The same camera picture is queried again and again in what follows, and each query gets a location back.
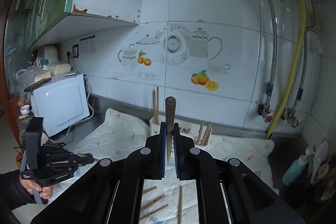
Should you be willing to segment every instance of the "lemon slice decal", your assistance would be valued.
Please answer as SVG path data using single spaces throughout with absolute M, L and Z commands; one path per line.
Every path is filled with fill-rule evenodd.
M 205 88 L 209 91 L 215 91 L 218 89 L 218 83 L 215 81 L 207 81 L 205 84 Z

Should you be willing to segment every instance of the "metal bolt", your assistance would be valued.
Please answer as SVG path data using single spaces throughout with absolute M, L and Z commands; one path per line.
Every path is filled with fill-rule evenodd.
M 240 164 L 239 159 L 230 159 L 229 162 L 232 166 L 238 166 Z
M 200 149 L 197 148 L 197 147 L 193 147 L 193 148 L 190 149 L 190 153 L 193 154 L 193 155 L 197 155 L 200 152 L 201 152 Z
M 110 163 L 111 163 L 111 161 L 109 159 L 102 159 L 100 161 L 100 165 L 103 166 L 103 167 L 109 166 Z
M 140 150 L 140 153 L 142 155 L 148 155 L 151 152 L 151 150 L 148 147 L 144 147 Z

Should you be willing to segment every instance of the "instruction sticker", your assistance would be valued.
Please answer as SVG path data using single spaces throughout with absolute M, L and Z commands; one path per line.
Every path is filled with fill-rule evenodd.
M 94 53 L 96 52 L 96 36 L 84 37 L 79 39 L 79 53 Z

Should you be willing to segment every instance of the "black sleeve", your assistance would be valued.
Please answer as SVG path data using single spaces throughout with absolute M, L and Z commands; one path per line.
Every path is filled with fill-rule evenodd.
M 19 170 L 0 174 L 0 195 L 10 210 L 14 210 L 28 203 L 36 203 L 34 196 L 30 195 L 21 185 Z

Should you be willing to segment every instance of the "wooden door frame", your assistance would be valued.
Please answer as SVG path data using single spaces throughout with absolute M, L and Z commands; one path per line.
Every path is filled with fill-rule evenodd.
M 8 97 L 7 92 L 7 84 L 6 84 L 6 76 L 5 76 L 5 66 L 4 66 L 4 39 L 5 39 L 5 32 L 6 32 L 6 24 L 7 24 L 7 18 L 9 13 L 9 8 L 11 6 L 12 0 L 5 0 L 2 10 L 0 11 L 0 97 L 1 102 L 4 108 L 4 112 L 6 114 L 6 118 L 9 124 L 9 127 L 12 130 L 12 133 L 19 145 L 20 139 L 19 139 L 19 131 L 18 126 L 16 123 L 16 113 L 13 111 L 16 106 L 15 102 L 17 101 L 17 98 L 14 98 L 12 100 Z

